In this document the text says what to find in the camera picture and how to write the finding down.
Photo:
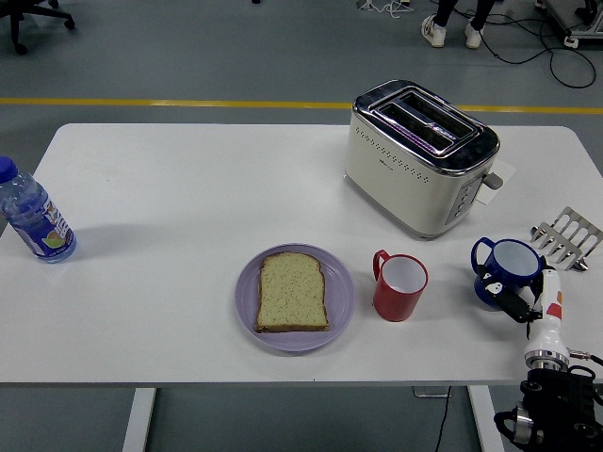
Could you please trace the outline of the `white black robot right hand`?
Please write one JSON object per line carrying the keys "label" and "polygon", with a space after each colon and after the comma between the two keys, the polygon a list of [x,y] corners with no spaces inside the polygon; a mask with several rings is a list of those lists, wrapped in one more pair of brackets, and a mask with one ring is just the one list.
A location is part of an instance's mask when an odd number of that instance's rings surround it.
{"label": "white black robot right hand", "polygon": [[519,294],[497,281],[485,265],[477,265],[477,281],[485,299],[517,323],[527,325],[524,357],[528,368],[565,368],[569,351],[562,341],[562,290],[557,270],[543,263],[529,284],[535,300],[529,305]]}

